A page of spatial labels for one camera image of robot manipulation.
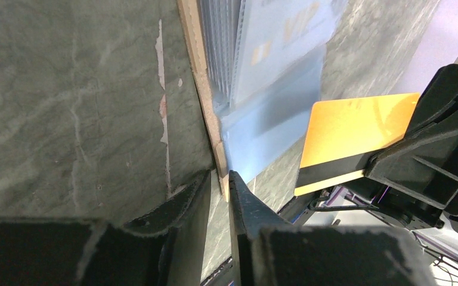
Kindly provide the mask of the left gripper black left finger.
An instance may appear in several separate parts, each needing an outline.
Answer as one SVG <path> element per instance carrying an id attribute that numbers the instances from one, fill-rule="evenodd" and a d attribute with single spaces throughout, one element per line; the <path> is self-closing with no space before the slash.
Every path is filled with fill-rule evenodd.
<path id="1" fill-rule="evenodd" d="M 199 285 L 211 173 L 128 223 L 0 217 L 0 285 Z"/>

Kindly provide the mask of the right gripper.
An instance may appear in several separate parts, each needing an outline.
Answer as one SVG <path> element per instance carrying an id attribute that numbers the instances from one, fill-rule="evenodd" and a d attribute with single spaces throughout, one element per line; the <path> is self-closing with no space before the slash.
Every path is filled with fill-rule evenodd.
<path id="1" fill-rule="evenodd" d="M 369 179 L 346 174 L 340 176 L 344 182 L 328 183 L 330 189 L 348 189 L 356 196 L 355 206 L 320 207 L 329 198 L 319 196 L 308 210 L 364 210 L 409 230 L 449 223 L 458 233 L 458 64 L 437 71 L 404 138 L 372 157 L 365 176 Z"/>

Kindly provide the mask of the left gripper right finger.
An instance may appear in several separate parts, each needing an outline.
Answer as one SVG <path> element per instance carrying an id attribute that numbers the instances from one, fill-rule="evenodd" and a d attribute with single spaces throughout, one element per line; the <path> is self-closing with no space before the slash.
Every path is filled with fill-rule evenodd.
<path id="1" fill-rule="evenodd" d="M 384 226 L 298 226 L 230 171 L 235 285 L 434 285 L 417 242 Z"/>

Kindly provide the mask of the orange magnetic stripe card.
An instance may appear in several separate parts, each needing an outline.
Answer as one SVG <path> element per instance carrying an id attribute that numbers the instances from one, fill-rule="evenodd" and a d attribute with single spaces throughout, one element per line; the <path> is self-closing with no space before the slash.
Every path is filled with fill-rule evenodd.
<path id="1" fill-rule="evenodd" d="M 294 195 L 362 178 L 371 156 L 403 139 L 419 97 L 409 93 L 315 103 Z"/>

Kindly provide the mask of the silver VIP credit card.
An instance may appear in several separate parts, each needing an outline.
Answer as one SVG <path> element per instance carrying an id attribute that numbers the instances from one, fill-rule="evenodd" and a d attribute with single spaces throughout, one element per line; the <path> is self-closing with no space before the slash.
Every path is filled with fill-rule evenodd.
<path id="1" fill-rule="evenodd" d="M 346 1 L 243 1 L 230 107 L 237 108 L 333 35 Z"/>

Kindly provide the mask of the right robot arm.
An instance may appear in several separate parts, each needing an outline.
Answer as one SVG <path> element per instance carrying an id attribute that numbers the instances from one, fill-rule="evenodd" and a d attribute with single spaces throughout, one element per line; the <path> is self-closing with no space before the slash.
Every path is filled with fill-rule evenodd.
<path id="1" fill-rule="evenodd" d="M 458 263 L 458 64 L 422 94 L 318 102 L 310 124 L 295 195 L 342 185 Z"/>

